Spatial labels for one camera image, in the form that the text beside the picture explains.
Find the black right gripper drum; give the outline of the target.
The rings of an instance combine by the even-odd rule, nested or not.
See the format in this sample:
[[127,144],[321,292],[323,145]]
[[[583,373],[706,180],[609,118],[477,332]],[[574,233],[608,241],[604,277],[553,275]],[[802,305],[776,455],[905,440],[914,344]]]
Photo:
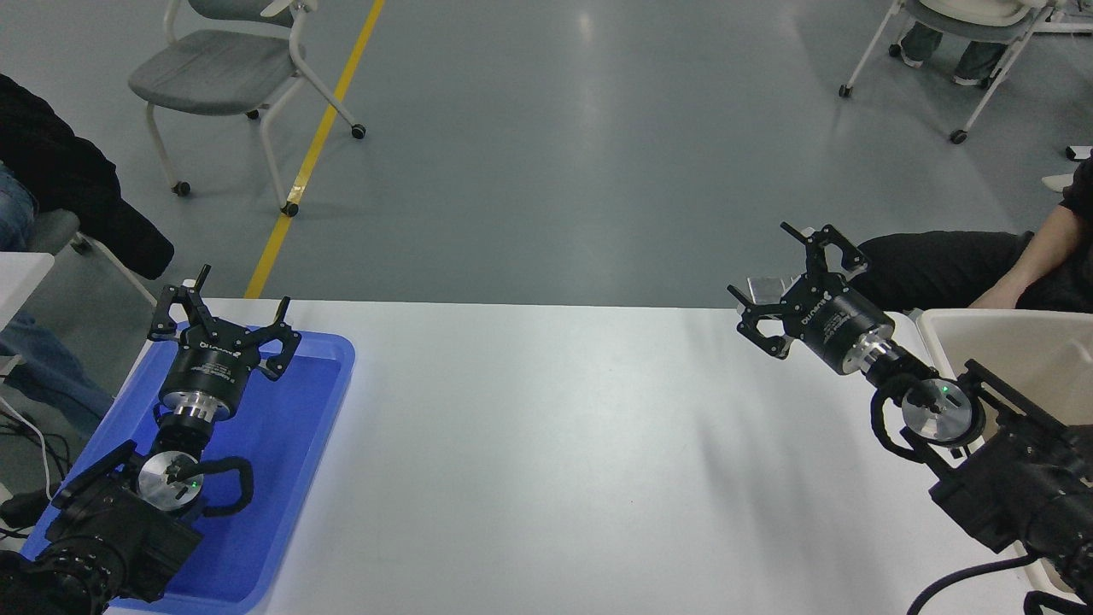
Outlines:
[[891,351],[895,323],[841,275],[803,275],[781,297],[789,338],[803,340],[835,372],[869,372]]

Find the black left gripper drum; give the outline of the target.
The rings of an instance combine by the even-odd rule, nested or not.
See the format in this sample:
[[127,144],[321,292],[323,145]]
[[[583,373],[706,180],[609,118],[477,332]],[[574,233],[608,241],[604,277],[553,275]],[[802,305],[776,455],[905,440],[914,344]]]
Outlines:
[[242,326],[215,326],[216,335],[204,326],[191,326],[178,340],[177,355],[160,388],[158,398],[171,406],[183,394],[212,397],[221,409],[238,409],[260,354],[246,345],[251,330]]

